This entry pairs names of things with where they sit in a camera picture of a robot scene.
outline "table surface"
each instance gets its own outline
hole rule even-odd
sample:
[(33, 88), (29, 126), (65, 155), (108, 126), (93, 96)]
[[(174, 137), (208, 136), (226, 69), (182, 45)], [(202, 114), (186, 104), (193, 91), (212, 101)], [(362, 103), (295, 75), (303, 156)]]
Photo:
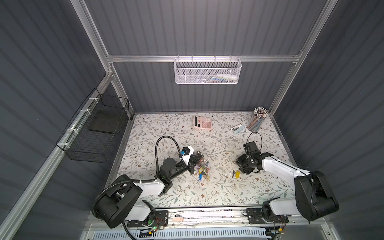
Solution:
[[(231, 127), (247, 124), (252, 113), (199, 113), (212, 118), (212, 130), (196, 129), (192, 125), (193, 114), (140, 114), (137, 115), (119, 168), (118, 176), (127, 174), (132, 179), (150, 179), (156, 172), (154, 146), (159, 137), (172, 136), (180, 149), (192, 146), (209, 161), (209, 179), (199, 180), (189, 172), (174, 178), (173, 186), (162, 196), (149, 196), (145, 200), (154, 207), (221, 206), (261, 204), (275, 197), (292, 197), (293, 187), (268, 172), (241, 173), (237, 179), (232, 171), (237, 170), (237, 157), (244, 153), (242, 145), (250, 131), (233, 134)], [(271, 120), (267, 117), (259, 133), (263, 137), (262, 152), (290, 163), (288, 155)], [(260, 136), (252, 134), (260, 148)], [(170, 139), (163, 139), (158, 147), (159, 166), (165, 158), (177, 159), (177, 150)]]

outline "calculator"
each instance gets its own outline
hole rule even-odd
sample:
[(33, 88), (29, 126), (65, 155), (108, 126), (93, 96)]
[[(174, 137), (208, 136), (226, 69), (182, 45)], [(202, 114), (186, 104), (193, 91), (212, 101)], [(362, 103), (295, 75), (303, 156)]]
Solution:
[(207, 117), (193, 117), (193, 126), (198, 129), (212, 129), (212, 119)]

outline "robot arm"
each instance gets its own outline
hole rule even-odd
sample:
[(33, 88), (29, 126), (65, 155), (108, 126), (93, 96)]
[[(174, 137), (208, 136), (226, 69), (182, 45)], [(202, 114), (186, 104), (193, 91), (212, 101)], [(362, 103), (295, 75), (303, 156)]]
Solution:
[(302, 215), (309, 221), (316, 220), (339, 209), (339, 204), (321, 172), (309, 172), (273, 158), (271, 153), (261, 153), (255, 142), (243, 145), (245, 154), (236, 163), (246, 174), (257, 168), (280, 177), (295, 188), (295, 197), (271, 199), (263, 203), (263, 217), (273, 220), (277, 215)]
[[(178, 163), (173, 158), (164, 160), (159, 177), (154, 181), (124, 183), (108, 189), (97, 201), (96, 211), (110, 228), (125, 220), (138, 220), (149, 225), (154, 219), (155, 209), (147, 201), (139, 199), (164, 194), (172, 186), (173, 178), (186, 171), (193, 174), (196, 164), (203, 157), (199, 151), (193, 153), (192, 147), (184, 147)], [(112, 185), (128, 180), (130, 178), (127, 175), (121, 175)]]

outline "gray corrugated wall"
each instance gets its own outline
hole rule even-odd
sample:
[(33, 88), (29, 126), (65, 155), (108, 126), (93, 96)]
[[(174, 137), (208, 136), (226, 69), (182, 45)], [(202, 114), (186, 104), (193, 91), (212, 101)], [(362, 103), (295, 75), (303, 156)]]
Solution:
[(384, 1), (339, 0), (275, 118), (299, 165), (323, 172), (344, 239), (382, 236)]
[(270, 107), (292, 63), (243, 63), (238, 84), (176, 84), (172, 63), (115, 63), (136, 112)]
[[(104, 75), (69, 1), (0, 1), (0, 222)], [(15, 239), (77, 236), (109, 167), (64, 159)]]
[(325, 0), (86, 0), (110, 55), (297, 54)]
[[(87, 0), (110, 55), (291, 55), (325, 0)], [(235, 85), (177, 85), (170, 63), (114, 63), (136, 112), (269, 108), (290, 63), (243, 63)]]

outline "red wire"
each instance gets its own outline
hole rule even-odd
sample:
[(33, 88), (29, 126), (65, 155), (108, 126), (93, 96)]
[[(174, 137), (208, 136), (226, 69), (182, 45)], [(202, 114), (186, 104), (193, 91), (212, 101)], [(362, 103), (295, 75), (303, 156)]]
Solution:
[[(160, 219), (160, 220), (162, 220), (162, 219)], [(164, 227), (166, 226), (166, 222), (164, 221), (164, 220), (162, 220), (163, 222), (164, 222)]]

